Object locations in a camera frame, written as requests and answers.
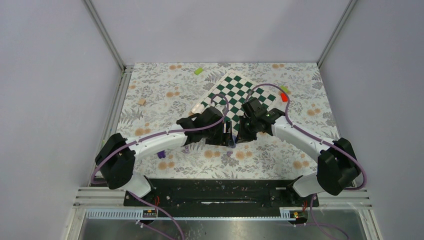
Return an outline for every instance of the purple object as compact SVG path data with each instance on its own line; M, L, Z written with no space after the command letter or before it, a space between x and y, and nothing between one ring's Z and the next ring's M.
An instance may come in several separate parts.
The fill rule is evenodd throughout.
M184 146L185 149L182 150L183 153L188 154L189 153L189 147L188 146Z
M157 156L159 157L159 159L164 159L164 158L166 158L166 157L167 157L167 156L165 155L165 150L158 152L158 153L157 153Z

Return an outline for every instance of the beige block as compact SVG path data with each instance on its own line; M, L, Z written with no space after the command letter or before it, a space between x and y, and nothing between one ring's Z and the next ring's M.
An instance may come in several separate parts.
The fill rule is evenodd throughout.
M140 99L139 101L138 101L138 104L140 104L140 105L143 105L144 106L144 104L146 104L146 100L145 99Z

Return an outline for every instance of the cable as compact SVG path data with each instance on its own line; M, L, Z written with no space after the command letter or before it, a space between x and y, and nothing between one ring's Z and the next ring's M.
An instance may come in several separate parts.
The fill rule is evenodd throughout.
M208 126L204 126L204 127L198 127L198 128L189 128L189 129L176 129L176 130L171 130L171 131L169 131L168 133L166 132L166 131L161 131L161 132L157 132L157 133L154 133L154 134L152 134L152 135L149 135L149 136L145 136L145 137L142 137L142 138L140 138L139 140L138 140L138 142L139 143L141 143L141 142L143 142L143 141L145 141L145 140L148 140L148 139L151 139L151 138L154 138L154 137L157 137L157 136L161 136L161 135L165 135L165 134L172 134L172 133L185 133L185 132L194 132L194 131L202 131L202 130L205 130L205 129L210 129L210 128L212 128L212 127L215 127L216 125L218 125L218 124L220 124L224 119L225 119L225 117L227 116L227 114L228 114L228 111L229 111L229 102L228 102L228 99L224 96L224 95L222 95L222 94L215 94L211 99L210 99L210 103L212 103L212 101L214 100L214 98L216 97L216 96L219 96L219 97L221 97L221 98L223 98L224 100L225 100L225 105L226 105L226 111L225 111L225 113L222 115L222 117L218 120L218 121L216 121L216 122L214 122L214 123L212 123L212 124L210 124L210 125L208 125ZM93 173L91 174L91 183L92 184L104 184L104 183L106 183L106 181L96 181L95 180L95 177L96 177L96 173L103 167L103 165L105 165L105 163L107 162L107 161L109 161L109 159L111 159L113 156L115 156L116 154L118 154L120 151L122 151L122 150L124 150L125 148L128 148L128 147L130 147L130 146L132 146L132 145L135 145L135 144L137 144L137 141L133 141L133 142L130 142L130 143L128 143L128 144L125 144L125 145L123 145L123 146L121 146L120 148L118 148L118 149L116 149L115 151L113 151L111 154L109 154L103 161L101 161L101 163L99 164L99 165L97 165L97 167L94 169L94 171L93 171Z
M338 152L340 152L340 153L342 153L343 155L345 155L349 160L351 160L358 168L359 168L359 170L361 171L361 173L362 173L362 176L363 176L363 182L362 182L362 184L360 185L360 186L358 186L358 187L348 187L348 188L345 188L345 190L348 190L348 191L355 191L355 190L360 190L360 189L362 189L362 188L364 188L365 187L365 185L367 184L367 174L365 173L365 170L364 170L364 168L362 167L362 165L353 157L353 156L351 156L350 154L348 154L347 152L345 152L344 150L342 150L342 149L340 149L339 147L337 147L337 146L335 146L334 144L331 144L331 143L329 143L329 142L327 142L327 141L324 141L324 140L322 140L321 138L319 138L319 137L317 137L317 136L314 136L314 135L312 135L312 134L310 134L309 132L307 132L307 131L305 131L305 130L303 130L302 128L300 128L299 126L297 126L297 125L295 125L295 124L293 124L293 122L290 120L290 118L289 118L289 105L290 105L290 98L289 98L289 95L287 95L287 93L283 90L283 89L281 89L279 86L277 86L277 85L275 85L275 84L272 84L272 83L262 83L262 84L259 84L259 85L257 85L257 86L255 86L254 88L252 88L251 89L251 91L248 93L248 95L247 95L247 97L246 97L246 99L245 99L245 101L244 102L247 102L248 100L249 100L249 98L250 98L250 96L252 95L252 93L254 92L254 90L256 89L256 88L259 88L259 87L261 87L261 86L271 86L271 87L274 87L274 88L277 88L278 90L280 90L286 97L287 97L287 105L285 106L285 119L286 119L286 121L288 122L288 124L290 124L293 128L295 128L295 129L297 129L298 131L300 131L301 133L303 133L304 135L306 135L306 136L308 136L308 137L310 137L310 138L312 138L312 139L314 139L315 141L318 141L318 142L322 142L323 144L325 144L325 145L327 145L327 146L329 146L329 147L331 147L331 148L333 148L333 149L335 149L335 150L337 150ZM333 237L333 236L331 236L329 233L327 233L326 231L324 231L324 229L321 227L321 226L325 226L325 227L329 227L329 228L335 228L335 229L337 229L337 230L339 230L340 232L342 232L346 237L347 237L347 239L349 240L350 239L350 237L348 236L348 234L344 231L344 230L342 230L341 228L339 228L339 227L337 227L337 226L335 226L335 225L331 225L331 224L326 224L326 223L318 223L316 220L315 220L315 217L314 217L314 213L313 213L313 211L312 211L312 204L313 204L313 202L314 202L314 198L317 196L317 194L316 193L314 193L313 195L312 195L312 200L310 201L310 215L312 216L312 220L313 220L313 223L310 223L311 225L313 224L313 225L316 225L318 228L319 228L319 230L321 230L321 232L323 233L323 234L325 234L327 237L329 237L330 239L332 239L332 240L338 240L337 238L335 238L335 237Z
M141 223L141 222L137 222L136 224L140 224L140 226L141 226L142 228L143 228L143 227L146 227L146 228L148 228L148 229L150 229L150 230L153 230L153 231L155 231L156 233L161 234L161 235L162 235L162 236L164 236L165 238L168 238L168 239L171 239L171 240L175 240L175 238L172 238L171 236L169 236L168 234L164 233L163 231L157 230L156 228L151 227L151 226L149 226L149 225L147 225L147 224L144 224L144 223Z
M210 103L212 103L213 102L213 100L214 100L214 98L216 97L216 96L219 96L219 97L221 97L222 99L224 99L225 100L225 105L226 105L226 111L225 111L225 113L222 115L222 117L218 120L218 121L216 121L216 122L214 122L214 123L212 123L212 124L210 124L210 125L208 125L208 126L204 126L204 127L198 127L198 128L189 128L189 129L176 129L176 130L171 130L171 131L169 131L169 132L166 132L166 131L161 131L161 132L157 132L157 133L154 133L154 134L152 134L152 135L149 135L149 136L145 136L145 137L142 137L142 138L140 138L139 140L138 140L138 142L137 141L132 141L132 142L130 142L130 143L128 143L128 144L125 144L125 145L123 145L123 146L121 146L121 147L119 147L118 149L116 149L115 151L113 151L111 154L109 154L103 161L101 161L101 163L99 164L99 165L97 165L97 167L94 169L94 171L93 171L93 173L91 174L91 178L90 178L90 180L91 180L91 183L92 184L104 184L106 181L96 181L95 180L95 177L96 177L96 173L102 168L102 166L103 165L105 165L105 163L107 162L107 161L109 161L113 156L115 156L116 154L118 154L120 151L122 151L122 150L124 150L125 148L128 148L128 147L130 147L130 146L132 146L132 145L135 145L135 144L137 144L137 143L141 143L141 142L143 142L143 141L145 141L145 140L148 140L148 139L151 139L151 138L154 138L154 137L157 137L157 136L161 136L161 135L166 135L166 134L170 134L170 133L184 133L184 132L194 132L194 131L202 131L202 130L205 130L205 129L209 129L209 128L212 128L212 127L215 127L216 125L218 125L219 123L221 123L224 119L225 119L225 117L227 116L227 114L228 114L228 112L229 112L229 102L228 102L228 99L224 96L224 95L222 95L222 94L215 94L211 99L210 99ZM160 207L158 207L158 206L155 206L155 205L153 205L153 204L150 204L150 203L148 203L147 201L144 201L143 199L141 199L140 197L138 197L138 196L136 196L134 193L132 193L132 192L130 192L130 191L128 191L135 199L137 199L138 201L140 201L140 202L142 202L143 204L146 204L146 205L148 205L148 206L151 206L151 207L153 207L153 208L156 208L156 209L158 209L159 211L162 211L165 215L167 215L172 221L173 221L173 223L175 224L175 226L178 228L178 230L179 230L179 233L181 234L181 237L182 237L182 240L184 240L185 239L185 237L184 237L184 233L183 233L183 230L181 229L181 227L180 227L180 225L178 225L178 223L177 223L177 221L175 221L175 219L168 213L168 212L166 212L165 210L163 210L162 208L160 208ZM156 232L158 232L158 233L160 233L160 234L162 234L162 235L164 235L165 237L167 236L165 233L163 233L163 232L160 232L159 230L157 230L157 229L154 229L154 231L156 231Z
M314 212L312 211L312 204L314 203L314 199L317 197L317 194L314 193L312 195L312 200L310 201L310 205L309 205L309 209L310 209L310 216L312 217L313 223L310 223L311 225L314 224L316 225L319 230L321 230L321 232L323 234L325 234L327 237L329 237L332 240L339 240L335 237L333 237L332 235L330 235L328 232L324 231L324 229L321 226L325 226L328 228L334 228L339 230L342 234L344 234L347 237L347 240L350 240L351 238L349 237L348 233L345 232L343 229L341 229L340 227L336 226L336 225L332 225L332 224L327 224L327 223L318 223L317 220L315 220L315 216L314 216Z
M177 221L171 216L171 214L169 214L167 211L165 211L164 209L162 209L161 207L158 207L158 206L155 206L155 205L153 205L153 204L151 204L151 203L149 203L149 202L147 202L147 201L145 201L145 200L143 200L143 199L141 199L140 197L138 197L137 195L135 195L134 193L132 193L132 192L130 192L130 191L128 191L128 193L129 194L131 194L135 199L137 199L138 201L140 201L140 202L142 202L143 204L145 204L145 205L147 205L147 206L150 206L150 207L153 207L153 208L156 208L156 209L158 209L159 211L161 211L162 213L164 213L166 216L168 216L168 218L170 218L172 221L173 221L173 223L175 224L175 226L176 226L176 228L178 229L178 231L179 231L179 233L181 234L181 238L182 238L182 240L185 240L186 238L184 237L184 232L183 232L183 230L181 229L181 227L180 227L180 225L177 223ZM160 233L160 234L162 234L162 235L164 235L165 237L167 236L164 232L161 232L160 230L157 230L157 229L155 229L155 228L153 228L153 227L149 227L149 229L154 229L156 232L158 232L158 233Z
M300 128L296 124L293 124L293 122L289 118L289 105L290 105L290 102L291 102L290 101L290 98L287 95L287 93L283 89L281 89L279 86L277 86L275 84L272 84L272 83L262 83L262 84L259 84L259 85L255 86L254 88L251 89L251 91L247 95L246 100L244 102L247 102L248 99L250 98L250 96L252 95L252 93L254 92L254 90L256 88L261 87L261 86L271 86L271 87L277 88L278 90L280 90L287 97L287 105L285 106L285 119L287 120L288 124L290 124L293 128L297 129L299 132L301 132L301 133L305 134L306 136L314 139L315 141L318 141L318 142L321 142L322 141L323 144L325 144L325 145L327 145L327 146L329 146L329 147L337 150L338 152L342 153L343 155L345 155L349 160L351 160L359 168L359 170L361 171L362 176L363 176L363 182L362 182L362 184L360 186L358 186L358 187L348 187L348 188L345 188L345 190L355 191L355 190L360 190L360 189L362 189L362 188L365 187L365 185L367 184L367 181L368 181L367 174L365 173L365 170L362 167L362 165L353 156L351 156L347 152L343 151L339 147L335 146L334 144L329 143L327 141L324 141L321 138L319 138L317 136L314 136L314 135L310 134L309 132L303 130L302 128Z

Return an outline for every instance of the black mounting base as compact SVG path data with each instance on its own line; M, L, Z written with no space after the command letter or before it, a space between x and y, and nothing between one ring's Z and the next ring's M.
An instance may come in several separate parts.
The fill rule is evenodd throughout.
M292 180L149 179L155 189L143 197L173 217L279 217L280 207L302 207L308 197L284 189ZM128 192L124 206L143 207ZM319 206L318 199L313 202ZM159 217L166 217L159 212Z

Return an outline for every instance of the floral tablecloth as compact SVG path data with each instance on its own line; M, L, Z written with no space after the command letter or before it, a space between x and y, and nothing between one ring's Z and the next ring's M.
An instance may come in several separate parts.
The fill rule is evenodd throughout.
M195 75L194 71L203 68ZM117 132L134 137L163 130L187 117L201 96L226 72L237 71L257 84L286 86L294 122L329 138L338 138L336 122L316 63L137 63L126 93ZM277 89L266 87L279 97ZM145 105L139 105L146 99ZM284 110L278 99L275 107ZM167 149L135 163L150 178L294 179L317 170L317 164L286 141L258 133L258 140L235 149L204 141Z

